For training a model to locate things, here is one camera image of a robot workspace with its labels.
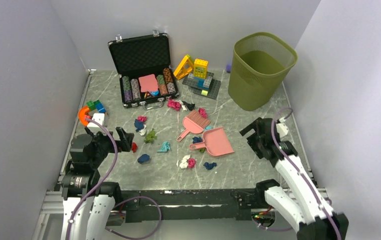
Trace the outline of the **pink plastic dustpan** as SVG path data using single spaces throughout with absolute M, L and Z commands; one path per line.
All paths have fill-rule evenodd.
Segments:
M 201 142 L 191 144 L 189 149 L 199 150 L 205 148 L 206 152 L 212 157 L 219 157 L 235 152 L 223 127 L 204 131 L 201 138 Z

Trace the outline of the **pink hand brush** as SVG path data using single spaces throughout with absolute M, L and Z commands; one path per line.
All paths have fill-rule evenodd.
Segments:
M 210 123 L 211 121 L 208 118 L 203 117 L 199 111 L 193 110 L 182 120 L 182 125 L 185 130 L 176 140 L 181 142 L 189 133 L 201 134 Z

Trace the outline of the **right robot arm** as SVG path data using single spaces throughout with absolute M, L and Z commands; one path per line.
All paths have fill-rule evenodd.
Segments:
M 344 240 L 349 220 L 336 212 L 323 197 L 303 167 L 297 150 L 290 141 L 281 141 L 283 124 L 272 118 L 257 118 L 240 131 L 259 158 L 270 162 L 283 177 L 294 197 L 287 195 L 274 180 L 258 182 L 254 201 L 261 207 L 273 207 L 290 224 L 299 240 Z

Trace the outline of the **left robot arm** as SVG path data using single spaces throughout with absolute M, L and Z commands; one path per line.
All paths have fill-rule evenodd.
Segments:
M 61 181 L 63 240 L 99 240 L 112 211 L 128 223 L 156 220 L 236 218 L 248 220 L 251 189 L 122 190 L 107 181 L 99 166 L 109 154 L 131 152 L 134 134 L 117 127 L 118 139 L 106 128 L 87 129 L 71 141 Z

